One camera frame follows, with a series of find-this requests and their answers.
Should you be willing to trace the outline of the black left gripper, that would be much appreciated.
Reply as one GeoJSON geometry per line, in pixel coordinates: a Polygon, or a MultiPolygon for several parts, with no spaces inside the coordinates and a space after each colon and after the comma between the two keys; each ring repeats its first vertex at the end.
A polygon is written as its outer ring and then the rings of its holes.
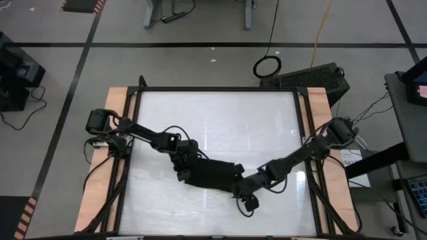
{"type": "Polygon", "coordinates": [[[174,167],[183,167],[186,173],[191,174],[197,167],[197,159],[187,159],[191,156],[197,156],[199,149],[198,142],[194,139],[179,140],[175,153],[171,154],[171,162],[174,167]]]}

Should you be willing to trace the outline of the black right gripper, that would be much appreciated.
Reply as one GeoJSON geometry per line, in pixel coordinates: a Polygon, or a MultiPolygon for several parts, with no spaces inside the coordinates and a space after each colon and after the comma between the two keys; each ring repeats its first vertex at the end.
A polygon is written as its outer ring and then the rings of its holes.
{"type": "Polygon", "coordinates": [[[264,184],[264,177],[259,174],[249,175],[243,177],[242,173],[245,171],[242,164],[235,164],[233,168],[234,182],[232,185],[232,193],[236,199],[247,199],[255,191],[262,188],[264,184]]]}

